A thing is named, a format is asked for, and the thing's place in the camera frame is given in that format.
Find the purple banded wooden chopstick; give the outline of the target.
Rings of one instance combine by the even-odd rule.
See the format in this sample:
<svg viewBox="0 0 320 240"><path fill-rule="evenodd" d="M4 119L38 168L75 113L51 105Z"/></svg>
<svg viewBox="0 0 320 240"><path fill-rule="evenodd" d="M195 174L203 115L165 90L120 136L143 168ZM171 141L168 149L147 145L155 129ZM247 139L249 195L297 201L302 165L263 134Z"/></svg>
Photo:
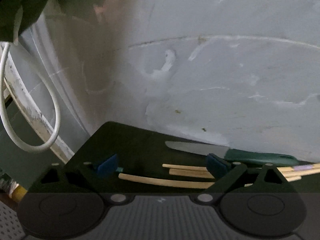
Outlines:
<svg viewBox="0 0 320 240"><path fill-rule="evenodd" d="M320 163L316 164L307 164L307 165L298 165L293 167L278 167L280 172L293 172L293 171L305 171L320 168Z"/></svg>

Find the black tray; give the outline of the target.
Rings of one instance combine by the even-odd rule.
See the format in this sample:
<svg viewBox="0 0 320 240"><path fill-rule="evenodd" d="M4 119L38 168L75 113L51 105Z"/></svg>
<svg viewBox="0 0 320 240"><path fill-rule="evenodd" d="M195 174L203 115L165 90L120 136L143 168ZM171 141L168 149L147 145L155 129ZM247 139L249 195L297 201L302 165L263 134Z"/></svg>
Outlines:
<svg viewBox="0 0 320 240"><path fill-rule="evenodd" d="M162 164L204 166L204 156L175 151L165 145L168 135L152 132L116 122L103 124L72 157L76 160L106 161L117 156L116 174L104 184L100 183L95 193L127 194L198 194L206 189L185 189L136 183L118 178L120 173L134 176L188 181L183 176L170 175ZM290 183L296 192L319 193L319 176L309 175Z"/></svg>

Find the green handled knife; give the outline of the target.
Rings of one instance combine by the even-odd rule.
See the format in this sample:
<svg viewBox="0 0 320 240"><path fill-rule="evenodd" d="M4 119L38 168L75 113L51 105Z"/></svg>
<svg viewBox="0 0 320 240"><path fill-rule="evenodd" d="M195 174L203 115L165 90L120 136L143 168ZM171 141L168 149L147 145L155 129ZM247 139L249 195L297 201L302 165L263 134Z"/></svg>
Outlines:
<svg viewBox="0 0 320 240"><path fill-rule="evenodd" d="M296 166L299 164L298 159L286 154L248 152L232 149L227 146L201 144L194 142L166 141L165 144L168 148L171 148L173 150L193 154L208 155L212 153L219 158L225 159L226 161L238 161L242 163L251 163L258 165L271 163L279 167Z"/></svg>

